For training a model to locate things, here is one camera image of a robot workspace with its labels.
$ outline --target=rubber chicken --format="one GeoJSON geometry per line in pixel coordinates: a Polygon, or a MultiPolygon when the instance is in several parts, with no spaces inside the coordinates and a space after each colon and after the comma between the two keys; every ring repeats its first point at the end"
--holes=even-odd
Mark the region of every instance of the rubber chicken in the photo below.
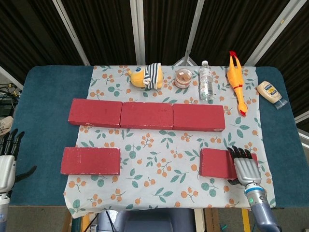
{"type": "Polygon", "coordinates": [[[236,93],[237,100],[238,100],[238,111],[240,112],[242,116],[246,116],[248,107],[243,98],[242,86],[243,86],[244,81],[242,78],[242,70],[241,70],[240,62],[236,56],[236,53],[233,51],[230,51],[230,69],[227,71],[227,78],[228,78],[230,85],[233,87],[236,93]],[[236,63],[237,63],[236,68],[234,66],[233,57],[235,58],[236,63]]]}
{"type": "Polygon", "coordinates": [[[163,85],[163,72],[160,63],[137,67],[135,72],[128,71],[131,83],[140,88],[161,88],[163,85]]]}

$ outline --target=mayonnaise bottle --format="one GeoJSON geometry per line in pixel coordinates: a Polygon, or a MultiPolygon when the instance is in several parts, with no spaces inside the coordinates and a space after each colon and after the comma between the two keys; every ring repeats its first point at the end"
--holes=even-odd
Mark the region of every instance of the mayonnaise bottle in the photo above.
{"type": "Polygon", "coordinates": [[[281,94],[276,90],[276,88],[269,82],[263,81],[258,85],[257,91],[266,98],[269,102],[273,103],[277,110],[281,109],[287,100],[283,99],[281,94]]]}

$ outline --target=black and white striped cloth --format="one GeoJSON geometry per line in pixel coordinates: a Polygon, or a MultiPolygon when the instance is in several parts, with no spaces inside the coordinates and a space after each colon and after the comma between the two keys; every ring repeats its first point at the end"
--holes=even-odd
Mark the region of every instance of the black and white striped cloth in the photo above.
{"type": "Polygon", "coordinates": [[[145,67],[145,76],[143,83],[145,84],[146,88],[157,89],[160,66],[161,63],[153,63],[145,67]]]}

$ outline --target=black curtain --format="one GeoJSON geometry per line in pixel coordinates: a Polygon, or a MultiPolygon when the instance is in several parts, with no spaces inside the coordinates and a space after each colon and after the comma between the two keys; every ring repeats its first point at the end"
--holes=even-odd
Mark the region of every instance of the black curtain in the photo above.
{"type": "Polygon", "coordinates": [[[36,65],[83,65],[52,1],[0,1],[0,66],[20,83],[36,65]]]}
{"type": "Polygon", "coordinates": [[[188,43],[197,0],[144,0],[146,64],[172,65],[188,43]]]}
{"type": "MultiPolygon", "coordinates": [[[[283,75],[294,116],[309,110],[309,1],[266,51],[258,66],[275,66],[283,75]]],[[[297,125],[309,131],[309,119],[297,125]]]]}
{"type": "Polygon", "coordinates": [[[129,0],[62,0],[92,65],[136,64],[129,0]]]}
{"type": "Polygon", "coordinates": [[[288,0],[205,0],[190,57],[200,65],[227,66],[228,51],[243,64],[288,0]]]}

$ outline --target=floral tablecloth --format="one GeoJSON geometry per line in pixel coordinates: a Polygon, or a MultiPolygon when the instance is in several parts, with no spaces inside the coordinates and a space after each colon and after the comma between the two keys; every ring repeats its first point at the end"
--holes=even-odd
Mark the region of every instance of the floral tablecloth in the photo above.
{"type": "Polygon", "coordinates": [[[74,218],[101,210],[136,210],[160,207],[249,207],[244,187],[225,179],[199,176],[199,151],[209,147],[245,147],[258,157],[261,185],[275,206],[271,173],[264,150],[259,99],[255,90],[255,67],[243,67],[246,117],[237,111],[237,99],[226,79],[226,67],[211,67],[215,94],[212,101],[200,101],[199,67],[186,67],[194,74],[188,89],[173,84],[180,66],[163,66],[164,85],[158,90],[136,88],[128,70],[138,66],[94,66],[87,99],[122,102],[170,102],[224,106],[223,132],[136,130],[81,126],[76,146],[119,147],[119,176],[69,175],[64,191],[66,205],[74,218]]]}

